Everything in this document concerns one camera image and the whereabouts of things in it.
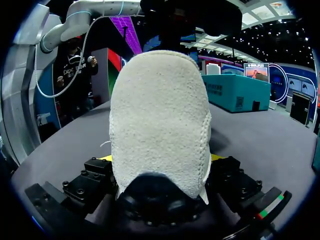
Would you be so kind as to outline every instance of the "poster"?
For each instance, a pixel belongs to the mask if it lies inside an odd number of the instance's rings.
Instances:
[[[221,74],[236,74],[244,76],[244,69],[238,66],[232,66],[229,64],[221,64]]]
[[[245,63],[244,75],[248,78],[269,81],[269,63]]]

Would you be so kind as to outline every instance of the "teal display box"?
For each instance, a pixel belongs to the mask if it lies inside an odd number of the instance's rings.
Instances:
[[[202,75],[209,102],[231,113],[266,111],[270,83],[236,74]]]

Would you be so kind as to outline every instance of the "gray floor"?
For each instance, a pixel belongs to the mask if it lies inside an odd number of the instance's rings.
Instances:
[[[292,193],[291,201],[274,221],[276,229],[281,228],[315,179],[311,164],[317,136],[278,110],[232,114],[210,105],[210,111],[211,153],[238,159],[250,177],[263,181],[264,192],[277,187]],[[109,113],[107,102],[76,119],[39,146],[18,168],[12,184],[31,214],[37,216],[26,188],[48,181],[62,190],[62,182],[78,176],[89,158],[111,154],[110,144],[101,146],[109,140]]]

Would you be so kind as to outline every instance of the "sign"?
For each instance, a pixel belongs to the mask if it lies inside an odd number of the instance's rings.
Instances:
[[[246,77],[270,82],[269,63],[245,63],[243,66]]]

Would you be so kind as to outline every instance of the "robotic arm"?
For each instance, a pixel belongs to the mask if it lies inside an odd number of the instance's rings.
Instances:
[[[43,36],[40,48],[50,53],[61,42],[90,30],[91,16],[135,16],[141,12],[139,0],[79,0],[67,12],[64,24],[59,24]]]

